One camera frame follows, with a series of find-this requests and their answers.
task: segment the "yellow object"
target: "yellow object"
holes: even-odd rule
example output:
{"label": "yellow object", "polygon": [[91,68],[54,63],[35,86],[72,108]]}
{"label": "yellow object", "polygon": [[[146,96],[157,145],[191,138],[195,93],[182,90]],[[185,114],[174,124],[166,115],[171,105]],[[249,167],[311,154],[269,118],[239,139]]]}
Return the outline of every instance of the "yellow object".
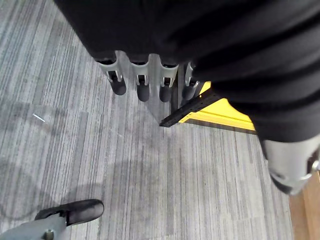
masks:
{"label": "yellow object", "polygon": [[[209,89],[211,82],[207,81],[200,92],[201,94]],[[231,127],[255,130],[253,123],[247,115],[235,110],[227,99],[220,99],[213,104],[201,109],[197,112],[190,112],[179,123],[184,123],[188,119],[200,120],[214,124],[227,125]]]}

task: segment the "striped carpet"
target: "striped carpet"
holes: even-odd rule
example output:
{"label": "striped carpet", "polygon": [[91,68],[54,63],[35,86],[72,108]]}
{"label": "striped carpet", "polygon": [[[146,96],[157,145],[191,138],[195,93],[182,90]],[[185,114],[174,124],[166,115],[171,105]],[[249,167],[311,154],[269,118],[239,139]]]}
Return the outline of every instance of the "striped carpet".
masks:
{"label": "striped carpet", "polygon": [[0,233],[98,198],[103,216],[65,239],[292,239],[257,137],[159,127],[121,54],[128,89],[115,96],[53,2],[0,0]]}

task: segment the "metal bracket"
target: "metal bracket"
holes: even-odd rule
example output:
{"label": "metal bracket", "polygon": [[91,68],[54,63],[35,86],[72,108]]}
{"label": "metal bracket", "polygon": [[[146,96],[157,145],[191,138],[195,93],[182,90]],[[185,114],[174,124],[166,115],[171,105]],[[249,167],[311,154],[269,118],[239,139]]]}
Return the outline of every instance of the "metal bracket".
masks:
{"label": "metal bracket", "polygon": [[170,83],[169,83],[169,88],[172,87],[172,85],[174,84],[174,81],[176,79],[176,74],[178,71],[178,67],[179,65],[175,66],[175,67],[166,67],[163,66],[160,63],[160,86],[164,87],[165,86],[165,78],[170,79]]}
{"label": "metal bracket", "polygon": [[185,105],[178,108],[176,111],[171,113],[165,119],[163,119],[160,123],[161,127],[169,128],[172,125],[178,123],[181,119],[183,119],[190,112],[198,112],[201,109],[215,103],[220,100],[221,97],[217,96],[213,89],[210,87],[208,90],[203,92],[202,94],[192,98]]}
{"label": "metal bracket", "polygon": [[[184,78],[185,85],[187,87],[189,87],[191,81],[195,81],[195,79],[192,77],[193,70],[194,69],[191,67],[191,63],[189,62],[185,70],[185,78]],[[193,85],[193,88],[196,88],[198,85],[199,85],[199,81],[196,80],[195,84]]]}
{"label": "metal bracket", "polygon": [[133,74],[135,75],[135,83],[139,86],[139,76],[144,76],[144,85],[147,86],[149,84],[149,77],[148,77],[148,65],[149,62],[143,65],[134,64],[131,62],[133,66]]}
{"label": "metal bracket", "polygon": [[116,75],[118,82],[121,82],[124,79],[122,68],[118,61],[118,58],[116,58],[116,61],[112,64],[102,64],[100,62],[98,62],[98,64],[110,83],[114,81],[114,79],[112,79],[113,74]]}

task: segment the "yellow board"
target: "yellow board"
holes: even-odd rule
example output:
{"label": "yellow board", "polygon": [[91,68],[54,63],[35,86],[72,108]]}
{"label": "yellow board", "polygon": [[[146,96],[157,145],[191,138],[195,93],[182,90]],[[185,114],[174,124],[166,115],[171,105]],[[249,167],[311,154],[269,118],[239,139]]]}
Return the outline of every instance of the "yellow board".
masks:
{"label": "yellow board", "polygon": [[[211,82],[207,81],[204,84],[200,95],[204,91],[209,89],[210,86]],[[225,98],[214,102],[213,104],[201,109],[200,111],[190,112],[187,116],[182,118],[179,123],[184,123],[188,119],[227,125],[241,129],[255,130],[250,118],[247,115],[244,115],[241,112],[235,110]]]}

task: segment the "wooden baseboard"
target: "wooden baseboard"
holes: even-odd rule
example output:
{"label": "wooden baseboard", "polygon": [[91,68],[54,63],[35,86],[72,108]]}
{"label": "wooden baseboard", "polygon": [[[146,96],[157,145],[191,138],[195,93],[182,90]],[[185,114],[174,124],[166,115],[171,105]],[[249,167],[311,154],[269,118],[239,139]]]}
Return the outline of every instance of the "wooden baseboard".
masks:
{"label": "wooden baseboard", "polygon": [[303,191],[289,199],[294,240],[320,239],[320,174],[314,173]]}

